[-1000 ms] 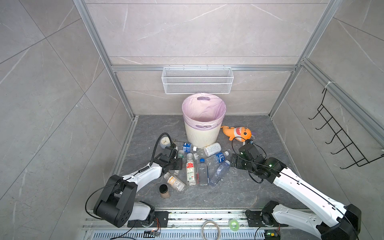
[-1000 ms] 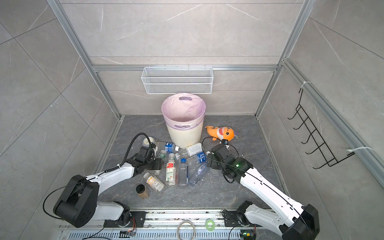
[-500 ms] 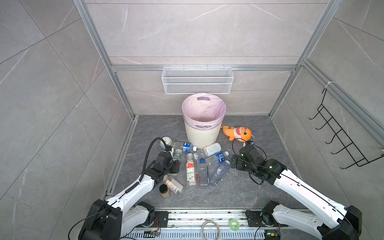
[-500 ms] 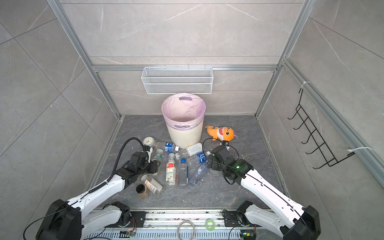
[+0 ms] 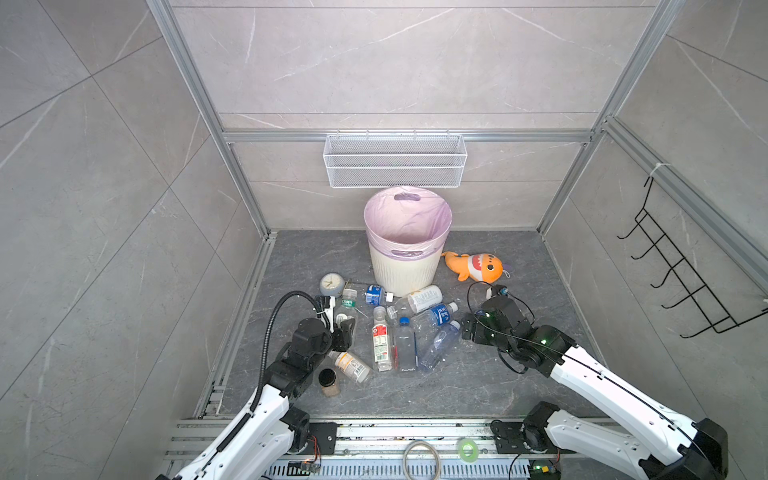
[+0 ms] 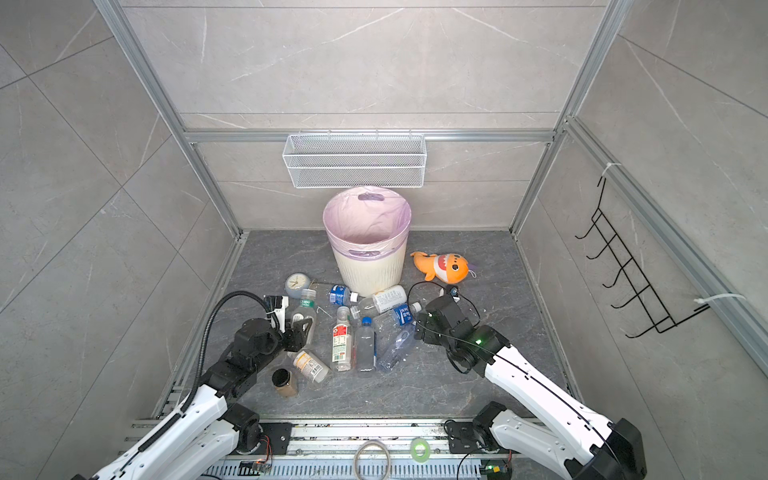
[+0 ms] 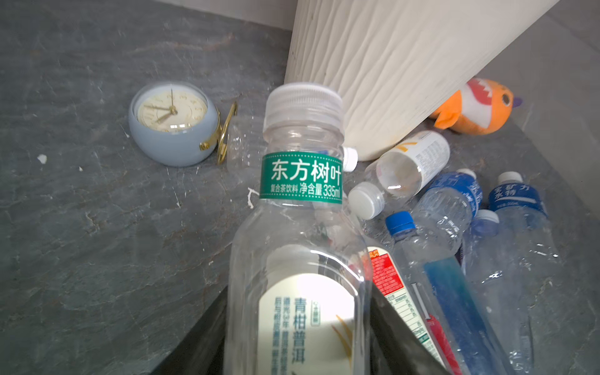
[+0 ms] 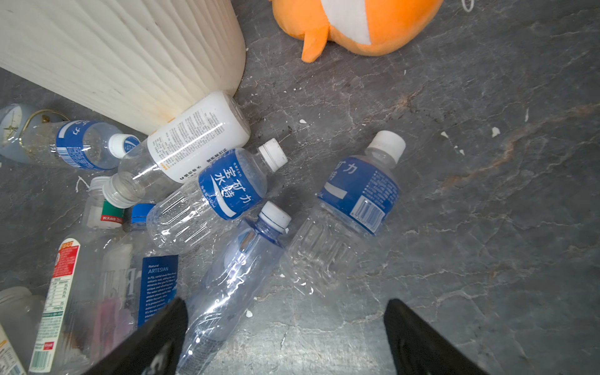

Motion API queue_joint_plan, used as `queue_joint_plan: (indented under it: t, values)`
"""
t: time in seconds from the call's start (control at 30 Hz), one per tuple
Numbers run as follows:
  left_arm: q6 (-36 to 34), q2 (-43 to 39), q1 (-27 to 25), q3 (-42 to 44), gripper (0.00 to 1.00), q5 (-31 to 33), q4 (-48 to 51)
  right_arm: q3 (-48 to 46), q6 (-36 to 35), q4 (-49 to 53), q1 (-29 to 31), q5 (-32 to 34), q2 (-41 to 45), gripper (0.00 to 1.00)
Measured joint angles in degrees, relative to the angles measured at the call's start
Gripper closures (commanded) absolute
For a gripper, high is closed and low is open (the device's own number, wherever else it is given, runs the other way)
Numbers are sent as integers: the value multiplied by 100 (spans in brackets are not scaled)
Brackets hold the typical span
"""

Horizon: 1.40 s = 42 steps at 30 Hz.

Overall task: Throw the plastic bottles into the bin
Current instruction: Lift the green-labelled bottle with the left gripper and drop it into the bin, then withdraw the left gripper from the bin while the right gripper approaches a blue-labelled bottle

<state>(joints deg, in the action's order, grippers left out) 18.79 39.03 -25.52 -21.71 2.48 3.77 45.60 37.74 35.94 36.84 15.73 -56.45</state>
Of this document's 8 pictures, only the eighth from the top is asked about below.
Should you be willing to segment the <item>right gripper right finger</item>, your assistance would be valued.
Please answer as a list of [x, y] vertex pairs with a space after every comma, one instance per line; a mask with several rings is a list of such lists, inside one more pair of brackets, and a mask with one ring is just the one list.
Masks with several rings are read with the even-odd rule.
[[487, 374], [397, 298], [387, 303], [384, 327], [398, 374]]

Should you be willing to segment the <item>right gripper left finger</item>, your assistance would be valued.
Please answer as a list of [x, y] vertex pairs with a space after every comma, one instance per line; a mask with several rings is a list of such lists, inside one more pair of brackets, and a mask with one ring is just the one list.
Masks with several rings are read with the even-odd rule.
[[85, 375], [175, 374], [187, 329], [186, 303], [176, 297]]

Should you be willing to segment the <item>red label clear bottle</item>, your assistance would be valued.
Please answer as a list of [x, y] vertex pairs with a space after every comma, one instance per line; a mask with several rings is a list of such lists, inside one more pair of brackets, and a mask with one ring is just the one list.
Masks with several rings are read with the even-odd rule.
[[123, 236], [124, 210], [92, 179], [81, 223], [59, 245], [29, 374], [81, 374], [92, 364], [103, 256]]

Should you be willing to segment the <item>tall clear bluish bottle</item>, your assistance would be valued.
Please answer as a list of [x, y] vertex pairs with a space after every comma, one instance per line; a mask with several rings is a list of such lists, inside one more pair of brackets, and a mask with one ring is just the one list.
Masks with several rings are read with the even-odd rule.
[[186, 301], [189, 325], [177, 374], [200, 374], [231, 337], [253, 299], [279, 264], [291, 217], [267, 202], [255, 220], [244, 219]]

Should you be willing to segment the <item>small blue label bottle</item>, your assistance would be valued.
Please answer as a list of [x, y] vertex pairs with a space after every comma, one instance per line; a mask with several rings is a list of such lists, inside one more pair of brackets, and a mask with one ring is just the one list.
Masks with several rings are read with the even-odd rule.
[[281, 264], [293, 289], [328, 297], [345, 282], [400, 197], [393, 170], [405, 149], [400, 135], [380, 131], [363, 154], [337, 163]]

